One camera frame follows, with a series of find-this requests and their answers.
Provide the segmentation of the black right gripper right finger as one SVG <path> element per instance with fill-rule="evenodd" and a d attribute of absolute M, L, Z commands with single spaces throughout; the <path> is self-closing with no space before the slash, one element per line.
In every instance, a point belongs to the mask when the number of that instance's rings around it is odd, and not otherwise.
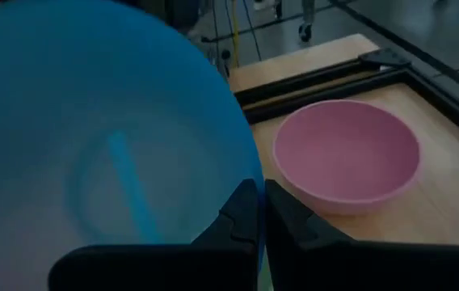
<path fill-rule="evenodd" d="M 352 238 L 319 217 L 275 180 L 265 181 L 267 256 L 274 291 L 338 291 L 339 255 Z"/>

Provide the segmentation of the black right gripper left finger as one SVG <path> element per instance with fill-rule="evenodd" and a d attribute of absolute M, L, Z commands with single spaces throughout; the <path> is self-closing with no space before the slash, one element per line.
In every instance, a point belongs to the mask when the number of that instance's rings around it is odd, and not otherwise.
<path fill-rule="evenodd" d="M 256 253 L 258 241 L 258 190 L 253 179 L 245 179 L 219 209 L 212 224 L 192 245 L 210 251 Z"/>

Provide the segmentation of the pink bowl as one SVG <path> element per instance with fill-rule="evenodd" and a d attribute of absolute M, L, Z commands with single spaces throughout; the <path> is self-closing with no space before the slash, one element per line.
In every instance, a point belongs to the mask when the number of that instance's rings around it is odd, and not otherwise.
<path fill-rule="evenodd" d="M 272 158 L 293 194 L 317 213 L 377 209 L 412 186 L 422 154 L 391 112 L 359 101 L 322 101 L 287 116 Z"/>

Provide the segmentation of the blue bowl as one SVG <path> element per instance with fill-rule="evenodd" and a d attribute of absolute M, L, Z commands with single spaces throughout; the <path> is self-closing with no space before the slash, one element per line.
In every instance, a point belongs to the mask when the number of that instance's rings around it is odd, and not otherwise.
<path fill-rule="evenodd" d="M 0 291 L 48 291 L 81 247 L 184 244 L 263 185 L 226 80 L 112 0 L 0 5 Z"/>

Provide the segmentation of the black caster wheel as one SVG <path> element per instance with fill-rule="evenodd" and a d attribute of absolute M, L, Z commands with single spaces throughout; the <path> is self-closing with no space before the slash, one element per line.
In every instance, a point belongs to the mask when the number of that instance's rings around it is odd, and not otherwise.
<path fill-rule="evenodd" d="M 309 42 L 312 38 L 312 24 L 311 23 L 303 23 L 298 28 L 298 35 L 302 42 Z"/>

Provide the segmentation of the black floor tape line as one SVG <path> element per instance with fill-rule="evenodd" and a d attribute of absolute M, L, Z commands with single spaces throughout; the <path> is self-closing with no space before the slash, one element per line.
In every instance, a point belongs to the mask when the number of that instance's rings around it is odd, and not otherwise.
<path fill-rule="evenodd" d="M 446 65 L 442 61 L 433 57 L 430 53 L 423 51 L 418 48 L 415 44 L 412 44 L 410 41 L 403 39 L 401 36 L 398 36 L 388 28 L 381 26 L 379 23 L 371 20 L 370 18 L 362 15 L 361 13 L 355 11 L 348 6 L 347 2 L 341 0 L 328 0 L 333 6 L 337 6 L 340 10 L 351 16 L 354 20 L 366 25 L 367 27 L 373 29 L 376 33 L 384 36 L 388 40 L 394 42 L 397 46 L 403 48 L 407 52 L 415 55 L 421 61 L 427 63 L 435 70 L 438 70 L 440 73 L 451 78 L 453 81 L 459 83 L 459 71 L 453 69 L 451 66 Z"/>

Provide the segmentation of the black aluminium table frame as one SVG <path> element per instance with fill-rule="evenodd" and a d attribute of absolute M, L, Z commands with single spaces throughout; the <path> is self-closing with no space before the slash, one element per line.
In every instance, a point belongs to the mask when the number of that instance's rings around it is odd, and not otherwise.
<path fill-rule="evenodd" d="M 370 65 L 357 57 L 238 91 L 234 95 L 248 124 L 253 125 L 289 114 L 311 103 L 346 99 L 398 83 L 409 86 L 459 127 L 459 98 L 412 64 L 399 68 Z"/>

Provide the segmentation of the black corner bracket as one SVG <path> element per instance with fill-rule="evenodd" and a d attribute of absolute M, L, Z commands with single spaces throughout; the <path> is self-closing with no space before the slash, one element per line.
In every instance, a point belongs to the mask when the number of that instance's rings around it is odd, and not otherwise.
<path fill-rule="evenodd" d="M 358 56 L 358 59 L 370 65 L 389 66 L 389 67 L 407 67 L 411 62 L 405 57 L 399 55 L 391 48 L 378 49 L 369 53 Z"/>

